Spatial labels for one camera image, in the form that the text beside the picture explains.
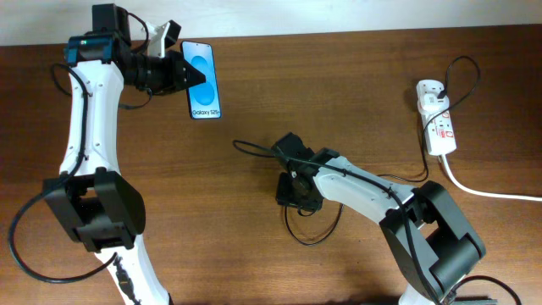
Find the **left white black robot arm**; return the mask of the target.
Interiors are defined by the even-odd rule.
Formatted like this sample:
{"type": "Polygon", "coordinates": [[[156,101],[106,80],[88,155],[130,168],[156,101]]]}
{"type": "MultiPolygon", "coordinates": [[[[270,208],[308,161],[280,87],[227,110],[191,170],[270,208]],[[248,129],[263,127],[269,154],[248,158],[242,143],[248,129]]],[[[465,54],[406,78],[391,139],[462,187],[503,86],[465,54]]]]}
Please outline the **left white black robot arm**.
{"type": "Polygon", "coordinates": [[[119,99],[125,86],[165,96],[206,78],[172,50],[180,33],[173,20],[133,47],[131,13],[113,3],[91,11],[91,31],[70,37],[64,49],[72,89],[69,142],[59,178],[43,182],[50,191],[45,200],[69,238],[107,265],[125,303],[170,304],[144,245],[143,198],[119,170],[119,99]]]}

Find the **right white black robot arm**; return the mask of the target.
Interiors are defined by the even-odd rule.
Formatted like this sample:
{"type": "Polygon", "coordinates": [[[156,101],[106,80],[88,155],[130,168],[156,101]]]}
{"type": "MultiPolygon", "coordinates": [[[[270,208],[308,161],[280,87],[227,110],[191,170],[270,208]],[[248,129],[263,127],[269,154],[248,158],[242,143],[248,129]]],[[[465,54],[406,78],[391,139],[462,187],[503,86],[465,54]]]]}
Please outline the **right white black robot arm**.
{"type": "Polygon", "coordinates": [[[408,287],[402,304],[437,304],[485,256],[486,247],[440,184],[420,187],[359,169],[338,152],[314,152],[288,133],[275,142],[285,172],[278,200],[316,211],[323,200],[339,202],[377,224],[408,287]]]}

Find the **blue Galaxy smartphone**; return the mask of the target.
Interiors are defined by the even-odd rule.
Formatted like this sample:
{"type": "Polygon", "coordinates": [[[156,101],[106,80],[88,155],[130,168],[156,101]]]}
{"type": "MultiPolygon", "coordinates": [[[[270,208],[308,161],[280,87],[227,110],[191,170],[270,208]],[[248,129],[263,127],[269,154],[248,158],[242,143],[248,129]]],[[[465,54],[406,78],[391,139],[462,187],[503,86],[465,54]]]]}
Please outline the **blue Galaxy smartphone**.
{"type": "Polygon", "coordinates": [[[183,41],[181,49],[185,60],[206,78],[203,83],[187,90],[191,117],[219,119],[222,114],[212,47],[202,42],[183,41]]]}

